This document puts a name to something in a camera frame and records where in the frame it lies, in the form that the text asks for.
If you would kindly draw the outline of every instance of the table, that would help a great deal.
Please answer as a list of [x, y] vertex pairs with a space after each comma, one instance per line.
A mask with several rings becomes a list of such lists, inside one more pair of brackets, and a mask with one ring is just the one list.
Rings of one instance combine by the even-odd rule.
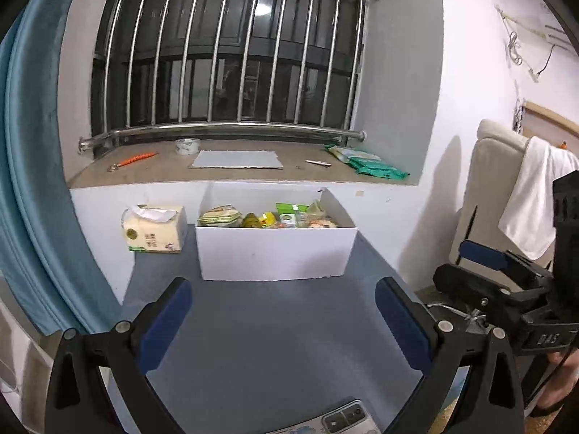
[[[275, 272], [282, 258], [291, 253], [247, 265]], [[148, 378], [186, 433], [266, 433], [356, 398], [384, 430], [420, 380], [376, 308], [376, 283], [392, 276], [418, 299], [361, 234], [341, 277], [219, 282], [202, 280], [189, 226], [181, 253], [137, 253], [122, 318], [177, 276], [191, 281], [193, 306]], [[114, 383], [109, 393], [125, 430], [138, 433]]]

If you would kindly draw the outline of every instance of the green package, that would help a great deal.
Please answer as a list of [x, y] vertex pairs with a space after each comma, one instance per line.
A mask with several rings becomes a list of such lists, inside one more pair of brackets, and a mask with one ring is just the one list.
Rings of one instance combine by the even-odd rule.
[[370, 175], [377, 178], [403, 180], [408, 173], [384, 163], [381, 158], [372, 153], [361, 150], [338, 147], [337, 145], [325, 145], [324, 148], [339, 159], [342, 163], [354, 168], [359, 175]]
[[280, 221], [286, 226], [286, 228], [302, 228], [305, 212], [308, 209], [307, 205], [276, 203], [276, 209]]

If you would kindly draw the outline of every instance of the blue gripper pad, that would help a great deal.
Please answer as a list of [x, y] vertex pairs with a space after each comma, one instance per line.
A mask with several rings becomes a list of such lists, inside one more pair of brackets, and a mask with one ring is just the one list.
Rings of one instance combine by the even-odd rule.
[[169, 345], [177, 334], [181, 323], [189, 312], [193, 303], [191, 283], [182, 278], [175, 278], [157, 302], [150, 304], [155, 313], [147, 315], [147, 307], [135, 319], [138, 322], [141, 315], [145, 315], [144, 331], [138, 334], [137, 366], [139, 372], [145, 375], [150, 370], [158, 368], [163, 360]]
[[470, 240], [465, 240], [460, 244], [458, 255], [495, 271], [501, 271], [507, 267], [507, 258], [503, 252]]
[[[399, 292], [396, 292], [393, 286], [398, 287], [392, 278], [378, 281], [375, 291], [376, 306], [410, 367], [427, 374], [432, 365], [431, 342], [426, 331], [410, 311], [410, 306], [418, 307], [420, 304], [410, 301], [400, 287], [397, 289]], [[427, 315], [427, 310], [424, 308], [422, 310]]]

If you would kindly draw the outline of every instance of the packing tape roll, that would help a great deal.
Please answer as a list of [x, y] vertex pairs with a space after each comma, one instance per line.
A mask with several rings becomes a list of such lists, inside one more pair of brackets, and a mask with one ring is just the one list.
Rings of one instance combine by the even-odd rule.
[[195, 155], [199, 152], [201, 140], [199, 139], [178, 139], [175, 140], [175, 150], [178, 155]]

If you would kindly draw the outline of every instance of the stainless steel bar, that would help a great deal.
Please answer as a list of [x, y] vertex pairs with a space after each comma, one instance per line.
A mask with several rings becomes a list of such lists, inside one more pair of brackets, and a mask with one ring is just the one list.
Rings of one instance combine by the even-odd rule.
[[346, 103], [346, 117], [344, 118], [344, 129], [350, 128], [352, 101], [354, 101], [355, 81], [358, 71], [358, 58], [360, 57], [360, 40], [362, 39], [362, 15], [364, 14], [365, 0], [360, 0], [358, 8], [358, 21], [356, 22], [356, 39], [354, 44], [354, 60], [352, 61], [352, 74], [350, 75], [350, 89], [348, 90], [348, 102]]
[[187, 21], [187, 31], [185, 32], [185, 43], [183, 45], [183, 59], [181, 60], [181, 77], [179, 79], [179, 105], [177, 109], [178, 122], [183, 122], [183, 103], [185, 92], [185, 69], [187, 65], [187, 52], [189, 51], [189, 39], [191, 38], [191, 26], [193, 25], [193, 16], [195, 16], [195, 8], [197, 7], [197, 1], [193, 0], [191, 2], [191, 13], [189, 13], [189, 21]]
[[118, 139], [121, 137], [131, 137], [133, 135], [144, 135], [150, 133], [168, 134], [192, 130], [192, 131], [249, 131], [249, 132], [278, 132], [278, 133], [310, 133], [310, 134], [325, 134], [330, 137], [349, 137], [363, 141], [366, 138], [364, 131], [345, 131], [343, 129], [335, 129], [332, 127], [320, 127], [317, 125], [295, 125], [295, 124], [279, 124], [279, 123], [264, 123], [247, 121], [238, 123], [237, 121], [216, 121], [212, 123], [207, 122], [187, 122], [180, 124], [157, 124], [157, 125], [141, 125], [139, 127], [129, 127], [126, 129], [117, 129], [109, 132], [96, 135], [89, 139], [80, 139], [79, 152], [85, 152], [88, 149], [102, 145], [109, 139]]
[[299, 121], [299, 112], [302, 108], [303, 81], [306, 74], [306, 57], [308, 56], [308, 43], [310, 41], [310, 26], [312, 25], [313, 8], [314, 8], [314, 0], [310, 0], [310, 5], [308, 6], [308, 20], [306, 21], [306, 34], [305, 40], [303, 42], [302, 66], [299, 69], [299, 80], [297, 82], [297, 98], [295, 100], [295, 110], [293, 112], [294, 124], [297, 124], [297, 122]]
[[247, 56], [250, 51], [251, 30], [255, 19], [255, 7], [257, 0], [251, 1], [251, 12], [247, 22], [247, 34], [245, 35], [245, 47], [243, 49], [243, 59], [241, 60], [241, 77], [239, 78], [239, 95], [237, 97], [237, 122], [241, 122], [241, 112], [243, 110], [243, 88], [245, 85], [245, 71], [247, 70]]
[[282, 38], [282, 24], [284, 22], [284, 13], [286, 12], [286, 1], [282, 0], [280, 4], [280, 14], [277, 17], [277, 33], [276, 33], [276, 46], [273, 50], [273, 60], [271, 61], [271, 80], [269, 82], [269, 96], [267, 98], [267, 114], [265, 121], [271, 122], [271, 107], [273, 105], [273, 88], [276, 83], [276, 72], [277, 72], [277, 57], [280, 54], [280, 39]]
[[213, 44], [213, 57], [211, 58], [211, 75], [209, 77], [207, 122], [211, 122], [213, 119], [213, 98], [215, 97], [215, 72], [217, 71], [217, 52], [219, 51], [219, 40], [221, 39], [221, 29], [223, 27], [225, 9], [227, 9], [227, 0], [222, 0], [221, 11], [219, 11], [219, 20], [217, 22], [217, 30], [215, 31], [215, 43]]
[[153, 92], [151, 95], [151, 125], [155, 125], [157, 118], [157, 76], [159, 75], [159, 55], [161, 53], [161, 39], [163, 38], [163, 28], [165, 19], [169, 11], [169, 0], [165, 0], [165, 6], [161, 13], [161, 22], [159, 23], [159, 35], [157, 36], [157, 48], [155, 49], [155, 62], [153, 65]]
[[332, 28], [332, 45], [329, 49], [328, 75], [326, 76], [326, 87], [324, 90], [324, 102], [322, 103], [322, 114], [320, 117], [320, 127], [324, 126], [325, 115], [328, 110], [329, 84], [332, 80], [332, 67], [334, 66], [334, 52], [336, 51], [336, 34], [338, 33], [338, 16], [340, 13], [340, 0], [336, 0], [334, 11], [334, 27]]
[[135, 21], [135, 29], [132, 32], [131, 51], [128, 54], [128, 74], [127, 74], [127, 119], [125, 121], [126, 127], [131, 127], [131, 83], [132, 83], [132, 61], [135, 57], [135, 44], [137, 44], [137, 33], [139, 32], [139, 24], [143, 16], [143, 6], [145, 0], [141, 0], [139, 4], [139, 11], [137, 13], [137, 20]]
[[106, 58], [105, 58], [105, 75], [104, 83], [102, 87], [102, 131], [108, 132], [108, 77], [111, 68], [111, 52], [112, 52], [112, 42], [115, 37], [115, 29], [117, 28], [117, 22], [119, 20], [119, 14], [121, 13], [121, 5], [123, 0], [117, 1], [117, 6], [115, 7], [115, 15], [112, 19], [111, 32], [108, 36], [108, 41], [106, 42]]

